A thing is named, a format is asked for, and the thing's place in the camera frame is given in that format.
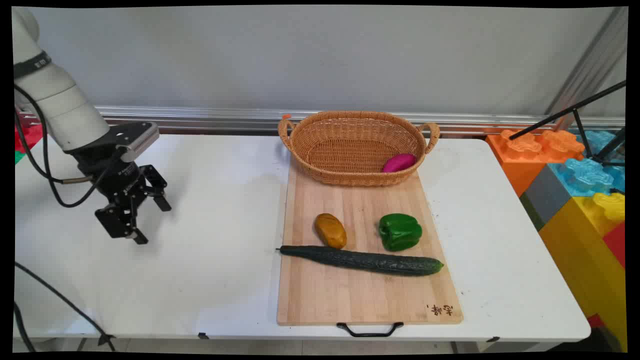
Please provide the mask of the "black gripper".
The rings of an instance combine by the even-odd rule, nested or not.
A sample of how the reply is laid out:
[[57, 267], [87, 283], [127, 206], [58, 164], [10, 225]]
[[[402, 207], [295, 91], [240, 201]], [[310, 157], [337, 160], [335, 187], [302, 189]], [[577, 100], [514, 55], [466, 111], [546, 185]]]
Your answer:
[[[84, 146], [75, 151], [78, 169], [85, 176], [92, 176], [96, 182], [118, 153], [115, 145]], [[144, 179], [149, 184], [142, 186]], [[98, 192], [107, 197], [110, 204], [96, 210], [94, 216], [112, 239], [130, 239], [138, 245], [149, 243], [137, 225], [137, 210], [145, 196], [153, 198], [162, 212], [172, 210], [165, 196], [166, 180], [152, 165], [137, 166], [135, 162], [125, 162], [117, 158], [106, 175], [96, 185]]]

